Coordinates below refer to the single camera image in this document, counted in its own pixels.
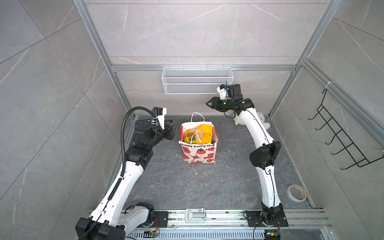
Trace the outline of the yellow snack bag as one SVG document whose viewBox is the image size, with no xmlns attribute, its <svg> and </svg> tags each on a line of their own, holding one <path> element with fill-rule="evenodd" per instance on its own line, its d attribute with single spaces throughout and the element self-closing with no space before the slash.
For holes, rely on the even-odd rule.
<svg viewBox="0 0 384 240">
<path fill-rule="evenodd" d="M 183 142 L 187 144 L 205 145 L 213 140 L 213 126 L 202 124 L 185 131 Z"/>
</svg>

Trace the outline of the red white paper gift bag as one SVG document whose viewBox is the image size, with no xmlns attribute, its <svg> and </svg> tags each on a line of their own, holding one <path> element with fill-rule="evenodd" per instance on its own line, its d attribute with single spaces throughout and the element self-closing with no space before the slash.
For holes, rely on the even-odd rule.
<svg viewBox="0 0 384 240">
<path fill-rule="evenodd" d="M 184 153 L 184 161 L 189 164 L 213 164 L 216 162 L 216 152 L 219 142 L 219 137 L 216 128 L 212 122 L 205 121 L 203 118 L 200 122 L 194 122 L 194 117 L 191 117 L 189 122 L 181 124 L 179 144 Z M 207 124 L 213 126 L 213 140 L 210 144 L 195 145 L 183 142 L 183 136 L 186 130 L 197 127 L 198 125 Z"/>
</svg>

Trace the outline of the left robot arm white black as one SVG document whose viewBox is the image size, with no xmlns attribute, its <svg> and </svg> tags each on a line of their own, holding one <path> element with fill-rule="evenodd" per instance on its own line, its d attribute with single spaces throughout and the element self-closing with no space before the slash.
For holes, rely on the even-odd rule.
<svg viewBox="0 0 384 240">
<path fill-rule="evenodd" d="M 166 120 L 163 130 L 156 132 L 149 119 L 135 124 L 132 145 L 125 151 L 126 165 L 121 167 L 113 185 L 88 218 L 80 218 L 76 232 L 80 240 L 124 240 L 137 227 L 153 227 L 154 206 L 138 203 L 125 214 L 124 205 L 133 186 L 153 156 L 153 147 L 161 140 L 172 140 L 178 122 Z"/>
</svg>

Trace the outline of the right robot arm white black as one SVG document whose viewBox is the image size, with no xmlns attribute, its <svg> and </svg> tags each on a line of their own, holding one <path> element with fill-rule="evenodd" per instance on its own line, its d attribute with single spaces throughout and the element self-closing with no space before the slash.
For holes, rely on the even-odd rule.
<svg viewBox="0 0 384 240">
<path fill-rule="evenodd" d="M 275 180 L 275 160 L 281 149 L 267 132 L 250 99 L 232 100 L 213 97 L 206 106 L 219 112 L 234 111 L 245 123 L 256 149 L 250 153 L 250 162 L 256 168 L 262 188 L 262 220 L 266 226 L 273 226 L 284 215 Z"/>
</svg>

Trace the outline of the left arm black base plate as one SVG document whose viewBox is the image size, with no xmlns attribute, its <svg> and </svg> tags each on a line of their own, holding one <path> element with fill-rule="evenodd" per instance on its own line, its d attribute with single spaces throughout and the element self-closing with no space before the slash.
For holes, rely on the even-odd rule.
<svg viewBox="0 0 384 240">
<path fill-rule="evenodd" d="M 168 226 L 169 212 L 167 211 L 154 211 L 150 212 L 147 221 L 140 225 L 144 228 L 165 228 Z"/>
</svg>

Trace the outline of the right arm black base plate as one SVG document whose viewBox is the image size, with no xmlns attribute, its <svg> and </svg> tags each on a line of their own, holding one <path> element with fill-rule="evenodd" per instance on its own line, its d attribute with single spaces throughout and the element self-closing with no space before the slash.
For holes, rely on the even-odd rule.
<svg viewBox="0 0 384 240">
<path fill-rule="evenodd" d="M 288 220 L 284 213 L 268 215 L 265 211 L 243 211 L 249 227 L 288 227 Z"/>
</svg>

